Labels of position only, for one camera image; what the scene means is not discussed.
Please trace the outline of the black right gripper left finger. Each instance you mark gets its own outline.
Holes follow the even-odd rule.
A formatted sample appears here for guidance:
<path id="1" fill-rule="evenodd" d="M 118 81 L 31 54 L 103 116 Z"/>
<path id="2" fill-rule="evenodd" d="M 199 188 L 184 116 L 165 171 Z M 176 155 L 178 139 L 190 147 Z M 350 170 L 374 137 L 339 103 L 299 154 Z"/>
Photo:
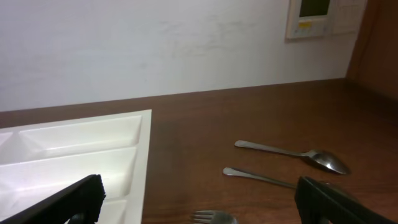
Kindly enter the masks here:
<path id="1" fill-rule="evenodd" d="M 101 176 L 91 174 L 1 224 L 95 224 L 105 197 Z"/>

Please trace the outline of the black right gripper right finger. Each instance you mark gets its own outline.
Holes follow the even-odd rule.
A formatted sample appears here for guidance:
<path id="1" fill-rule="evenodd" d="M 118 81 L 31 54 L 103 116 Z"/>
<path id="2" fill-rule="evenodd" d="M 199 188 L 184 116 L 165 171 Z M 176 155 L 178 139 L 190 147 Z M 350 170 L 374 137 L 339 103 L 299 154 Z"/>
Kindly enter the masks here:
<path id="1" fill-rule="evenodd" d="M 302 224 L 395 224 L 310 177 L 300 177 L 295 203 Z"/>

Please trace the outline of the steel tablespoon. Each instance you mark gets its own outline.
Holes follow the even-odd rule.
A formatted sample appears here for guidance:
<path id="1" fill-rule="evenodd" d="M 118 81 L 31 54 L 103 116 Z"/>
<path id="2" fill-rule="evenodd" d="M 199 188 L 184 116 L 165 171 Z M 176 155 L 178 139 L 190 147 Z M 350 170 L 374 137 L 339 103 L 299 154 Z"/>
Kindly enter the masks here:
<path id="1" fill-rule="evenodd" d="M 283 186 L 283 187 L 287 187 L 290 189 L 296 189 L 297 185 L 296 184 L 291 184 L 288 182 L 283 182 L 280 180 L 276 180 L 276 179 L 272 179 L 270 177 L 265 177 L 265 176 L 261 176 L 261 175 L 257 175 L 255 173 L 252 172 L 247 172 L 245 170 L 241 170 L 241 169 L 237 169 L 237 168 L 233 168 L 233 167 L 225 167 L 222 171 L 222 173 L 224 175 L 228 175 L 228 176 L 234 176 L 234 177 L 242 177 L 242 178 L 247 178 L 247 179 L 255 179 L 255 180 L 261 180 L 270 184 L 274 184 L 274 185 L 279 185 L 279 186 Z M 341 195 L 344 195 L 345 197 L 350 198 L 351 200 L 354 200 L 356 202 L 358 202 L 358 199 L 353 196 L 352 194 L 350 194 L 349 192 L 343 190 L 341 187 L 334 185 L 330 182 L 322 182 L 323 185 L 333 189 L 334 191 L 338 192 Z"/>
<path id="2" fill-rule="evenodd" d="M 257 144 L 254 142 L 237 140 L 234 145 L 236 147 L 248 148 L 248 149 L 256 149 L 260 151 L 272 152 L 276 154 L 284 154 L 287 156 L 299 157 L 304 160 L 310 161 L 315 166 L 325 169 L 330 172 L 334 172 L 340 175 L 348 175 L 351 173 L 350 168 L 345 165 L 339 158 L 337 158 L 334 154 L 327 151 L 316 151 L 310 150 L 308 152 L 295 152 L 288 151 L 285 149 L 280 149 L 277 147 L 266 146 L 263 144 Z"/>

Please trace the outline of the steel fork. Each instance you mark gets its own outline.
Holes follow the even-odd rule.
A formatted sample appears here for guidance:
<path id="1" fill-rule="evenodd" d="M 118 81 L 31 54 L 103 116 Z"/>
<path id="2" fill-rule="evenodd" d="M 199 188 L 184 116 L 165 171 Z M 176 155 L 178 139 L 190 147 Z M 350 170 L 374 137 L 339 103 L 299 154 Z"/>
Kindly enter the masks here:
<path id="1" fill-rule="evenodd" d="M 196 224 L 238 224 L 230 213 L 220 210 L 200 210 L 191 214 L 191 223 Z"/>

